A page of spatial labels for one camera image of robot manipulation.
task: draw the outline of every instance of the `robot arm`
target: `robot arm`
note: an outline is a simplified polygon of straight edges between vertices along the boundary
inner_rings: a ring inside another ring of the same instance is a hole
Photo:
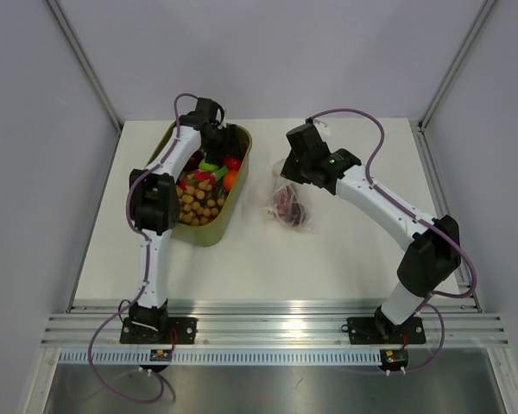
[[[146,169],[150,170],[155,166],[154,175],[157,176],[156,185],[153,189],[145,189],[144,191],[150,191],[151,194],[155,194],[158,199],[165,198],[165,203],[168,204],[168,198],[172,197],[170,193],[171,188],[174,188],[176,178],[179,177],[182,172],[182,168],[192,156],[193,153],[199,150],[201,147],[201,134],[198,130],[191,127],[181,126],[180,136],[177,139],[169,140],[163,150],[157,155],[155,160],[150,162]],[[132,181],[140,175],[139,170],[135,170],[131,174]],[[178,207],[178,198],[175,195],[176,205],[173,206],[174,215],[178,222],[178,213],[176,207]],[[140,238],[140,274],[143,280],[143,275],[146,272],[146,266],[148,266],[148,286],[144,290],[138,304],[146,308],[160,308],[167,300],[167,287],[166,278],[167,274],[167,246],[171,234],[173,232],[173,226],[167,226],[167,229],[147,229],[146,227],[154,227],[154,224],[149,223],[148,226],[144,226],[144,223],[138,222],[142,220],[144,215],[136,215],[135,225],[137,228],[141,228],[149,239],[149,258],[147,258],[148,249],[146,248],[146,239],[143,235],[139,235]]]
[[[176,181],[188,159],[202,146],[211,161],[224,153],[225,137],[217,120],[218,112],[223,116],[218,103],[198,98],[195,110],[180,117],[178,136],[170,139],[144,170],[133,170],[129,176],[129,185],[134,186],[129,213],[139,233],[141,251],[137,290],[142,289],[142,283],[145,288],[123,322],[123,331],[136,337],[136,342],[123,342],[122,337],[122,343],[139,343],[139,337],[146,342],[160,340],[168,331],[167,250],[180,215]]]
[[[388,231],[405,251],[397,269],[399,283],[375,314],[378,332],[388,339],[414,314],[432,290],[460,265],[458,253],[417,221],[422,218],[434,223],[458,244],[457,223],[450,216],[435,219],[376,183],[414,211],[417,220],[404,215],[369,185],[361,160],[345,149],[331,153],[311,122],[289,131],[287,139],[292,150],[282,168],[283,177],[299,184],[325,188],[356,205]]]

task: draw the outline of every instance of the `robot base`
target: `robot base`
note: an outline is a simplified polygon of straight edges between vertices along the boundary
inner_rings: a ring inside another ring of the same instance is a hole
[[[426,343],[424,326],[419,317],[408,319],[387,340],[377,331],[374,317],[349,317],[341,330],[349,334],[351,345],[403,345],[405,335],[409,345]]]
[[[146,345],[146,344],[165,344],[171,345],[171,329],[176,332],[176,345],[193,345],[196,339],[198,319],[195,317],[169,317],[167,329],[156,331],[150,328],[132,323],[128,317],[123,320],[121,330],[122,344]]]

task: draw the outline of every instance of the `clear plastic bag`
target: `clear plastic bag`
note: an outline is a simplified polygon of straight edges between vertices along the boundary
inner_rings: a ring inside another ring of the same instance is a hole
[[[284,162],[280,160],[272,165],[272,191],[266,210],[271,217],[292,229],[314,231],[311,202],[301,185],[281,176]]]

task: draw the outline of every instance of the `purple cable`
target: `purple cable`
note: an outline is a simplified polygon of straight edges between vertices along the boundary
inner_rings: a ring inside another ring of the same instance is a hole
[[[397,207],[399,210],[401,210],[404,214],[406,214],[407,216],[409,216],[410,218],[415,220],[416,215],[412,211],[410,211],[407,207],[405,207],[404,205],[399,203],[397,200],[395,200],[393,197],[391,197],[387,192],[385,192],[378,185],[376,185],[374,183],[374,180],[370,176],[370,167],[372,166],[372,161],[378,155],[378,152],[380,152],[380,149],[382,148],[382,145],[385,141],[386,132],[384,131],[382,124],[376,118],[374,118],[370,114],[367,114],[366,112],[363,112],[361,110],[347,109],[347,108],[340,108],[340,109],[335,109],[335,110],[325,110],[323,112],[319,112],[318,114],[311,116],[311,118],[314,119],[314,118],[318,118],[319,116],[334,114],[337,112],[350,112],[352,114],[358,114],[360,116],[364,116],[365,118],[370,119],[378,127],[378,129],[380,129],[380,141],[378,142],[378,145],[376,146],[375,150],[370,155],[369,160],[366,162],[366,167],[365,167],[366,179],[369,182],[369,185],[372,188],[374,188],[376,191],[378,191],[391,204],[393,204],[395,207]],[[451,247],[455,251],[457,251],[457,253],[460,254],[460,256],[464,259],[464,261],[466,262],[466,265],[470,269],[470,273],[471,273],[471,277],[472,277],[470,289],[468,289],[468,291],[466,291],[464,293],[455,294],[455,293],[448,293],[448,292],[441,292],[441,291],[433,291],[432,295],[440,295],[440,296],[444,296],[446,298],[455,298],[455,299],[468,298],[469,296],[471,296],[477,287],[477,272],[476,272],[476,268],[474,267],[474,263],[472,262],[472,260],[468,256],[468,254],[451,237],[446,235],[443,231],[441,231],[440,229],[435,227],[433,224],[427,222],[424,219],[420,219],[418,221],[418,223],[429,228],[431,231],[433,231],[435,234],[437,234],[439,237],[441,237],[443,240],[445,240],[447,243],[449,243],[449,245],[451,245]],[[417,308],[417,310],[419,310],[424,304],[426,304],[428,300],[430,300],[429,296],[428,296],[428,298],[424,299],[424,302],[422,302],[420,304],[420,306]]]
[[[131,375],[133,373],[144,373],[143,371],[140,371],[139,369],[130,369],[129,371],[125,371],[124,373],[120,373],[118,375],[116,375],[115,377],[113,377],[112,379],[110,379],[110,384],[114,383],[114,382],[117,382],[119,381],[121,378],[124,378],[126,377],[127,375]],[[71,386],[71,380],[70,380],[71,376],[70,375],[67,375],[67,379],[66,379],[66,391],[67,391],[67,396],[74,402],[74,403],[84,403],[86,401],[88,401],[89,399],[93,399],[94,397],[96,397],[99,393],[101,393],[104,388],[103,387],[100,387],[98,388],[96,391],[94,392],[91,392],[90,394],[86,395],[85,397],[81,397],[81,398],[77,398],[73,395],[73,388]]]
[[[146,235],[143,231],[137,229],[135,227],[135,225],[132,223],[132,220],[130,219],[130,200],[132,199],[132,195],[135,192],[135,188],[143,180],[145,180],[146,177],[148,177],[151,173],[156,171],[161,166],[161,164],[163,164],[165,162],[167,157],[173,152],[174,148],[176,147],[176,144],[179,142],[179,137],[180,137],[180,119],[179,119],[179,110],[177,108],[177,103],[179,102],[179,99],[181,97],[193,97],[195,99],[198,99],[198,97],[196,97],[195,95],[193,95],[191,93],[181,93],[178,97],[176,97],[174,99],[174,121],[176,123],[176,137],[174,139],[173,145],[167,150],[167,152],[165,153],[163,158],[160,159],[159,163],[157,163],[156,165],[151,167],[149,170],[145,171],[140,177],[138,177],[135,180],[134,183],[132,183],[132,185],[129,188],[129,194],[127,195],[127,201],[126,201],[126,204],[125,204],[125,215],[126,215],[126,218],[127,218],[127,223],[129,224],[129,226],[132,229],[132,231],[134,231],[138,235],[141,235],[144,238],[144,242],[146,243],[146,264],[145,264],[145,267],[144,267],[144,279],[142,281],[142,288],[140,289],[140,291],[138,292],[136,297],[134,299],[132,299],[132,301],[129,304],[127,304],[124,308],[120,309],[118,312],[115,312],[113,315],[111,315],[105,321],[102,322],[102,324],[98,327],[98,329],[96,329],[96,331],[94,332],[94,335],[92,335],[92,338],[91,338],[90,342],[88,343],[88,355],[87,355],[88,365],[90,365],[91,370],[94,372],[94,375],[96,375],[96,378],[102,384],[102,386],[104,386],[104,388],[106,390],[108,390],[109,392],[117,395],[118,397],[124,398],[127,401],[130,401],[131,403],[137,403],[137,404],[153,404],[153,403],[158,401],[163,396],[163,393],[165,391],[165,386],[164,386],[163,380],[162,380],[163,377],[161,377],[158,373],[152,372],[152,374],[161,383],[161,390],[160,390],[159,394],[157,395],[157,397],[154,397],[152,399],[139,399],[139,398],[129,397],[128,395],[125,395],[122,392],[119,392],[115,388],[111,387],[104,380],[104,378],[102,378],[102,376],[100,375],[99,371],[96,369],[96,366],[94,365],[94,362],[92,360],[92,348],[94,347],[94,342],[96,342],[96,338],[98,338],[99,333],[105,328],[105,326],[109,322],[111,322],[113,319],[115,319],[119,315],[123,314],[128,308],[130,308],[130,306],[132,306],[133,304],[138,302],[140,297],[144,294],[144,291],[146,290],[146,286],[148,285],[149,254],[150,254],[150,251],[149,251],[149,241],[150,241],[150,239],[149,239],[148,235]]]
[[[445,323],[443,322],[443,315],[441,315],[439,309],[433,306],[432,304],[424,304],[423,306],[432,308],[432,310],[438,316],[439,323],[441,324],[441,338],[439,339],[439,345],[435,351],[435,354],[433,354],[433,357],[430,360],[424,362],[422,365],[407,370],[408,373],[418,373],[420,370],[428,368],[430,365],[432,365],[433,362],[437,360],[439,355],[441,354],[441,350],[443,349],[443,342],[445,342]]]

